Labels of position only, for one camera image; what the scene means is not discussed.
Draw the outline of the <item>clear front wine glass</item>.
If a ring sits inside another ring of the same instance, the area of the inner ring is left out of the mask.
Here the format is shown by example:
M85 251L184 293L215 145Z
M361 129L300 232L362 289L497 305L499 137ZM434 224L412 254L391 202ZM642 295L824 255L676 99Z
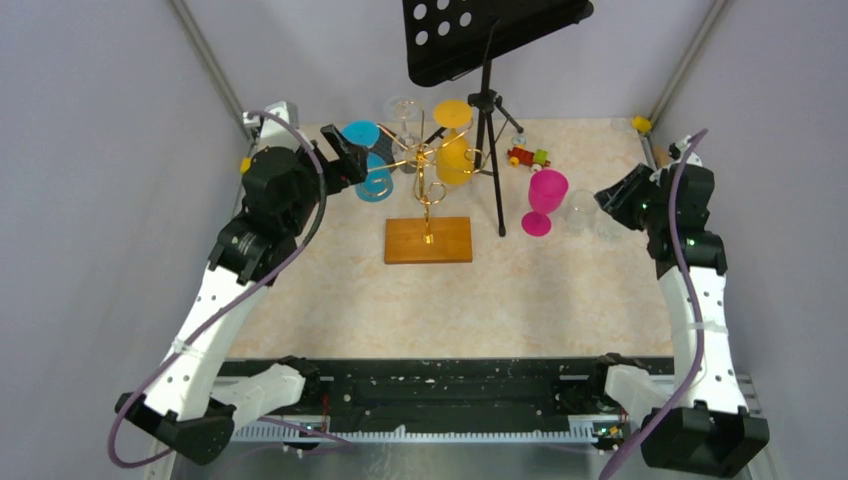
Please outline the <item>clear front wine glass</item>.
M594 194L586 189L572 192L566 202L565 228L577 235L593 226L598 204Z

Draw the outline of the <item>blue plastic wine glass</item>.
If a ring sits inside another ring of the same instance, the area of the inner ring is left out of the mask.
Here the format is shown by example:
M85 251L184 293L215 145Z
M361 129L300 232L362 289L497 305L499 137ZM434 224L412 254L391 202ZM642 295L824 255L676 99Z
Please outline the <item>blue plastic wine glass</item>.
M355 186L357 196L369 203L387 199L393 192L391 174L386 168L384 159L372 152L381 134L377 124L367 120L355 121L345 126L342 134L353 144L364 147L368 151L366 159L368 172L365 180Z

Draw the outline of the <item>pink plastic wine glass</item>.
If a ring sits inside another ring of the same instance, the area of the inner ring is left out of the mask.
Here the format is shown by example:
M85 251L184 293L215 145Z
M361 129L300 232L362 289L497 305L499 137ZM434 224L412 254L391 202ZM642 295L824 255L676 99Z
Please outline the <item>pink plastic wine glass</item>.
M569 181L561 172L543 169L534 173L528 188L531 211L521 220L523 230L530 236L542 237L552 228L550 214L562 204L569 190Z

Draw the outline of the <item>yellow plastic wine glass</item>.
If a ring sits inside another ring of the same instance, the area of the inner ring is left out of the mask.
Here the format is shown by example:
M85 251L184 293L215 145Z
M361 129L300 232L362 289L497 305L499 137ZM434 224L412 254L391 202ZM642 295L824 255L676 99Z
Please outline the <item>yellow plastic wine glass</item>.
M447 185L466 183L471 177L473 160L465 133L472 124L472 108L463 100L445 100L433 110L433 118L445 128L443 141L436 151L436 173Z

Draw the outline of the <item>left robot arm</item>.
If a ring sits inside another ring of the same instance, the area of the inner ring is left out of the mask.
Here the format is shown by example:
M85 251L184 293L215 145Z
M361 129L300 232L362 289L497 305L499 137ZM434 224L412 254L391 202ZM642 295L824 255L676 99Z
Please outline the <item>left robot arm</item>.
M328 196L365 181L366 148L333 125L320 132L337 154L264 121L258 150L242 167L241 209L219 232L201 285L162 366L140 395L126 393L115 410L196 465L213 462L240 428L291 407L319 404L317 370L296 357L228 387L216 378L246 317L280 271L316 233Z

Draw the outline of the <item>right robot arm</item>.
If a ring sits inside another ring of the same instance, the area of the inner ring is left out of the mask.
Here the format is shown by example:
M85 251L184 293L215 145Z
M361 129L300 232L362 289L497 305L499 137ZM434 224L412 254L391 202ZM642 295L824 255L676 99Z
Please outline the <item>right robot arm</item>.
M665 393L635 364L606 367L586 385L600 412L624 408L638 430L619 450L653 468L731 478L770 440L766 419L752 414L739 385L724 311L728 263L720 236L706 230L713 173L674 164L636 166L596 193L622 226L648 235L647 251L671 320L674 389Z

